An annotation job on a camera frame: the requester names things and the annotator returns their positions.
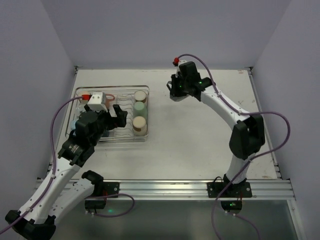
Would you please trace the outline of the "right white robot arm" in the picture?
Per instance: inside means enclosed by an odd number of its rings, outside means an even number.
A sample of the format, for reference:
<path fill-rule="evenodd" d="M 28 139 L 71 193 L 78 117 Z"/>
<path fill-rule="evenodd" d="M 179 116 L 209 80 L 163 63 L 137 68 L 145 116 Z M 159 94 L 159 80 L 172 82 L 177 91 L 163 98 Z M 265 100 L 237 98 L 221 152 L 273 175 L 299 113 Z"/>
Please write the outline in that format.
<path fill-rule="evenodd" d="M 166 86 L 170 98 L 179 102 L 191 96 L 214 110 L 232 130 L 229 148 L 232 152 L 230 166 L 225 174 L 234 185 L 247 178 L 250 158 L 265 144 L 265 126 L 260 114 L 253 115 L 231 101 L 219 89 L 215 89 L 209 77 L 201 78 L 193 61 L 175 58 L 176 73 Z"/>

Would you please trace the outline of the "pink patterned mug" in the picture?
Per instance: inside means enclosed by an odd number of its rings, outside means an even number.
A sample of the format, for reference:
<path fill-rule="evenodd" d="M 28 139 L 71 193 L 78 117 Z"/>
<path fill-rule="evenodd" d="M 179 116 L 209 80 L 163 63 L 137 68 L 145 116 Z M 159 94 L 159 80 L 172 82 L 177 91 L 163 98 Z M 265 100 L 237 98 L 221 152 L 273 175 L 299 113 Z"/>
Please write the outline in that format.
<path fill-rule="evenodd" d="M 110 107 L 111 102 L 114 100 L 115 100 L 115 96 L 113 94 L 105 93 L 105 103 L 104 104 L 107 108 Z"/>

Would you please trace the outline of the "light blue mug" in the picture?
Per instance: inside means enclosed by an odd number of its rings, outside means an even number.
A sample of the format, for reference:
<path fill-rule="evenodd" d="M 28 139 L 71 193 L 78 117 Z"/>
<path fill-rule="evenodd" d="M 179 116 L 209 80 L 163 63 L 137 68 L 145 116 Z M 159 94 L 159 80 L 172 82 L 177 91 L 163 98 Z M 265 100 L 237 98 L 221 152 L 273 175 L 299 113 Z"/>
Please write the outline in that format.
<path fill-rule="evenodd" d="M 77 122 L 76 119 L 71 122 L 71 124 L 70 124 L 70 130 L 71 130 L 71 131 L 73 131 L 73 130 L 76 129 L 76 122 Z"/>

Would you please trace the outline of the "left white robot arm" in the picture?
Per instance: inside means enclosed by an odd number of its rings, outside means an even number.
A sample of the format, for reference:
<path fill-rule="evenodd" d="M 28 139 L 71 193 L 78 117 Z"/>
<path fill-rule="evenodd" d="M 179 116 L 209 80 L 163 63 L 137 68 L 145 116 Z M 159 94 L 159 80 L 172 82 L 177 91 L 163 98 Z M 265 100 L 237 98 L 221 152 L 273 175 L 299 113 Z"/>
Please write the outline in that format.
<path fill-rule="evenodd" d="M 94 111 L 86 105 L 75 128 L 54 154 L 53 166 L 30 199 L 18 210 L 5 216 L 9 227 L 27 240 L 49 240 L 58 221 L 79 202 L 89 196 L 102 197 L 104 178 L 88 170 L 68 192 L 62 194 L 70 179 L 95 152 L 95 146 L 106 131 L 123 128 L 127 111 L 113 105 L 115 116 L 108 109 Z"/>

